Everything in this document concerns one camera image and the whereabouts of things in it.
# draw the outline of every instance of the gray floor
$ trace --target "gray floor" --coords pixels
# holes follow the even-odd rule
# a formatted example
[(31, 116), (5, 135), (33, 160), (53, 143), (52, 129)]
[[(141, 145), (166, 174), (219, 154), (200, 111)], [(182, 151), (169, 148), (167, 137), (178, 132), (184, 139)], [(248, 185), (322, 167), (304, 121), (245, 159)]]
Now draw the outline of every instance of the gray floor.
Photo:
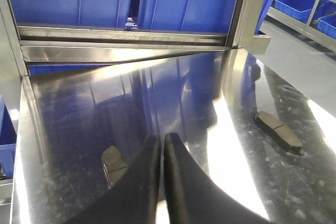
[(257, 58), (336, 117), (336, 53), (270, 17), (261, 31), (272, 41)]

